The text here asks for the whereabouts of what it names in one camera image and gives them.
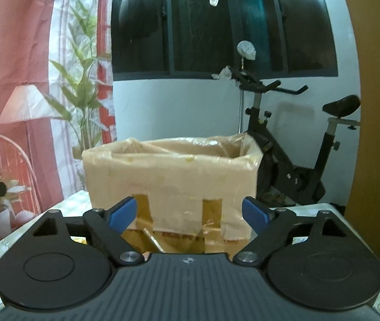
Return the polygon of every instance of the printed curtain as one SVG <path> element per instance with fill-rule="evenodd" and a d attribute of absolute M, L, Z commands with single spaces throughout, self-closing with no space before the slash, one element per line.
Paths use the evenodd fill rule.
<path fill-rule="evenodd" d="M 85 188 L 116 139 L 112 0 L 0 0 L 0 240 Z"/>

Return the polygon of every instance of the crosshair logo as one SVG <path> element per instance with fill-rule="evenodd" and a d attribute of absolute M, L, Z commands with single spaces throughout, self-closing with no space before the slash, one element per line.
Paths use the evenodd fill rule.
<path fill-rule="evenodd" d="M 187 257 L 187 258 L 184 258 L 183 259 L 183 262 L 185 263 L 185 264 L 192 264 L 192 263 L 194 263 L 194 259 L 193 258 L 191 258 L 191 257 Z"/>

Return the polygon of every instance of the dark window pane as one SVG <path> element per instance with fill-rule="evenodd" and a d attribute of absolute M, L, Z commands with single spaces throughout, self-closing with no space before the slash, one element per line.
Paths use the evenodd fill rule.
<path fill-rule="evenodd" d="M 172 0 L 175 71 L 219 73 L 234 64 L 227 0 Z"/>
<path fill-rule="evenodd" d="M 114 72 L 162 72 L 163 0 L 112 0 Z"/>
<path fill-rule="evenodd" d="M 273 0 L 239 0 L 243 37 L 256 48 L 255 61 L 247 68 L 261 77 L 282 71 L 283 57 L 278 17 Z"/>
<path fill-rule="evenodd" d="M 324 0 L 280 0 L 288 68 L 337 72 L 336 51 Z"/>

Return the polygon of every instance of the exercise bike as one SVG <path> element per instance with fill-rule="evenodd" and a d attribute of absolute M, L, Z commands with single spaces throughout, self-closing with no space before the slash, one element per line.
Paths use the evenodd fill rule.
<path fill-rule="evenodd" d="M 247 108 L 245 113 L 249 115 L 247 133 L 255 139 L 264 154 L 258 173 L 257 199 L 264 203 L 270 203 L 266 200 L 266 194 L 273 187 L 299 205 L 319 202 L 325 194 L 321 177 L 328 156 L 332 148 L 337 151 L 340 147 L 340 142 L 334 141 L 337 125 L 346 125 L 351 130 L 355 130 L 360 125 L 358 121 L 343 119 L 360 107 L 360 98 L 356 95 L 348 95 L 322 107 L 322 110 L 332 117 L 328 118 L 328 127 L 322 140 L 315 167 L 310 169 L 295 166 L 267 128 L 268 119 L 272 113 L 265 111 L 264 120 L 259 120 L 261 96 L 268 91 L 300 95 L 308 89 L 307 85 L 297 91 L 292 91 L 279 87 L 281 82 L 278 80 L 264 85 L 259 78 L 246 70 L 236 70 L 230 67 L 229 69 L 231 77 L 238 81 L 240 90 L 255 93 L 253 107 Z"/>

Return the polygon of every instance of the bike seat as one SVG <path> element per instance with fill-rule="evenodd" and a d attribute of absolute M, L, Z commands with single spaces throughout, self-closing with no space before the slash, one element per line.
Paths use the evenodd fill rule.
<path fill-rule="evenodd" d="M 341 118 L 354 113 L 360 106 L 360 98 L 357 95 L 348 95 L 343 99 L 325 104 L 322 106 L 322 111 L 337 118 Z"/>

